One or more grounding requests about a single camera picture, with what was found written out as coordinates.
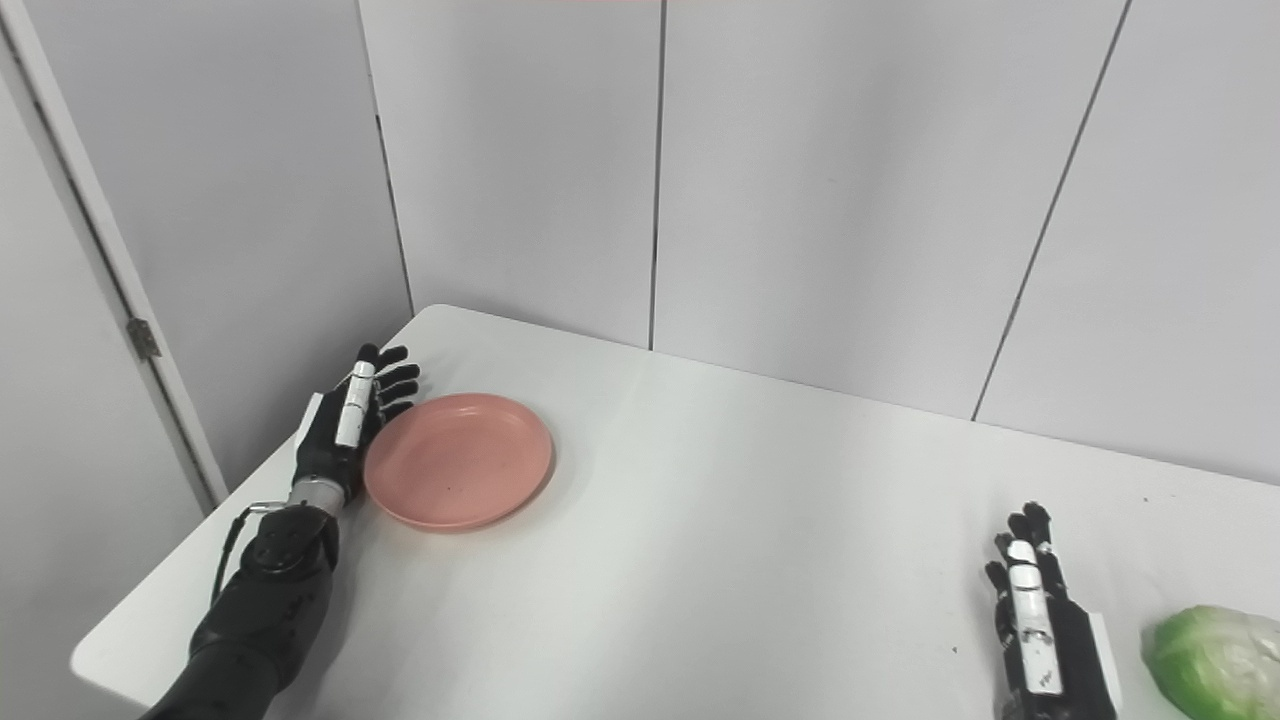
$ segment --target panel seam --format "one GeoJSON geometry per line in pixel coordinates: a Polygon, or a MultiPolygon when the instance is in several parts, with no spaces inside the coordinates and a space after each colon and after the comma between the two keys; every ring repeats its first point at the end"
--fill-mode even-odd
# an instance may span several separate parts
{"type": "Polygon", "coordinates": [[[1075,129],[1075,138],[1071,141],[1071,149],[1066,154],[1066,163],[1062,165],[1062,174],[1057,178],[1057,187],[1053,188],[1053,196],[1048,202],[1048,210],[1044,213],[1044,220],[1041,223],[1039,234],[1036,237],[1036,245],[1032,247],[1032,255],[1027,260],[1027,269],[1023,272],[1023,279],[1018,284],[1018,293],[1014,296],[1014,304],[1009,309],[1009,316],[1005,319],[1005,327],[1000,333],[1000,342],[996,345],[996,354],[991,359],[991,365],[987,368],[987,377],[982,382],[982,391],[978,392],[978,402],[973,407],[973,415],[969,420],[977,421],[978,413],[982,411],[982,404],[987,400],[987,391],[991,388],[991,378],[996,374],[996,365],[1000,364],[1000,357],[1005,351],[1005,343],[1009,340],[1009,333],[1014,328],[1014,319],[1018,316],[1018,310],[1023,304],[1023,295],[1027,292],[1027,283],[1030,281],[1032,270],[1036,268],[1036,260],[1039,259],[1041,249],[1044,245],[1044,236],[1048,233],[1048,225],[1053,220],[1053,211],[1057,210],[1057,201],[1062,196],[1062,187],[1066,184],[1066,177],[1071,172],[1071,165],[1075,163],[1075,154],[1080,149],[1080,140],[1084,137],[1084,128],[1089,124],[1089,117],[1093,114],[1093,105],[1098,100],[1098,92],[1102,90],[1102,81],[1107,76],[1107,69],[1111,67],[1111,56],[1115,55],[1116,44],[1120,41],[1120,32],[1124,29],[1125,19],[1129,17],[1129,8],[1133,5],[1133,0],[1125,0],[1124,8],[1120,10],[1120,20],[1116,23],[1116,29],[1111,35],[1111,44],[1107,46],[1107,54],[1102,59],[1102,68],[1098,70],[1098,77],[1093,82],[1093,91],[1089,94],[1089,101],[1084,106],[1084,115],[1080,117],[1080,124],[1075,129]]]}
{"type": "Polygon", "coordinates": [[[658,127],[653,164],[653,255],[649,265],[649,350],[653,350],[658,315],[658,219],[662,210],[662,122],[667,87],[667,0],[662,0],[658,20],[658,127]]]}

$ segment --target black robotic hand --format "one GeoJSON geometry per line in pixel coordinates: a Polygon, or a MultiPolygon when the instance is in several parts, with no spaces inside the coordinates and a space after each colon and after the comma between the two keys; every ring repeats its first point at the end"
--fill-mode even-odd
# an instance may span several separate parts
{"type": "Polygon", "coordinates": [[[209,612],[191,638],[187,666],[142,720],[261,720],[297,678],[329,607],[342,507],[364,487],[369,443],[412,407],[417,365],[403,347],[366,345],[337,388],[308,407],[285,503],[270,510],[227,587],[227,557],[250,506],[232,524],[209,612]]]}
{"type": "Polygon", "coordinates": [[[412,397],[419,389],[419,366],[402,364],[406,359],[408,350],[404,346],[389,347],[380,354],[374,345],[360,348],[357,372],[347,375],[338,387],[320,398],[306,436],[298,445],[294,483],[307,478],[325,478],[342,486],[347,502],[360,493],[369,443],[387,423],[413,406],[412,397]],[[361,364],[367,365],[370,377],[361,377],[361,364]],[[362,413],[358,441],[355,446],[343,445],[337,436],[344,409],[352,411],[348,391],[352,382],[361,380],[371,380],[372,389],[366,406],[356,407],[362,413]]]}
{"type": "Polygon", "coordinates": [[[1005,562],[986,568],[1009,680],[1001,715],[1115,720],[1119,687],[1106,629],[1068,596],[1048,525],[1043,507],[1024,505],[1009,516],[1010,532],[996,536],[1005,562]]]}

